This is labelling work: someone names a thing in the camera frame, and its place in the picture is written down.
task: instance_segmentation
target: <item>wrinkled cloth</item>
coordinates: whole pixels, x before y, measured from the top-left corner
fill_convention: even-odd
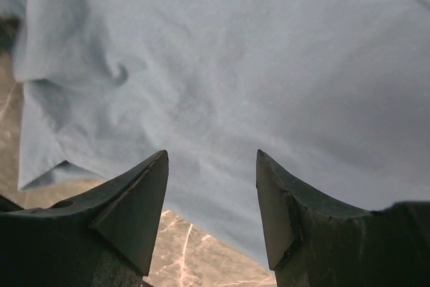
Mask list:
[[[0,0],[19,189],[169,152],[165,207],[267,265],[263,149],[366,209],[430,197],[430,0]]]

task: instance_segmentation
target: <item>light blue fabric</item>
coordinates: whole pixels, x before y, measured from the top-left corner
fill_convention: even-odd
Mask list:
[[[264,265],[257,149],[362,208],[428,200],[429,2],[0,0],[26,19],[19,188],[167,149],[165,206]]]

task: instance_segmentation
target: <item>beige marble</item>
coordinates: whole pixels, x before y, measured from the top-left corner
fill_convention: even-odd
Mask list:
[[[9,56],[0,54],[0,194],[24,208],[49,207],[99,184],[83,180],[17,192],[22,102],[22,87],[13,80]],[[145,281],[154,287],[276,286],[260,265],[168,210],[161,217]]]

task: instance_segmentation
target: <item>marble surface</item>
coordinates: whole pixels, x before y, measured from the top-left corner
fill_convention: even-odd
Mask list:
[[[0,194],[24,208],[49,207],[101,182],[76,181],[17,192],[22,87],[11,74],[8,54],[0,54]],[[276,286],[274,277],[245,255],[164,210],[149,277],[154,287]]]

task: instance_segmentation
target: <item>cloth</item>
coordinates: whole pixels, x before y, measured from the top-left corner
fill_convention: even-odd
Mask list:
[[[0,0],[25,26],[19,188],[159,149],[165,206],[267,265],[263,149],[366,209],[430,197],[430,0]]]

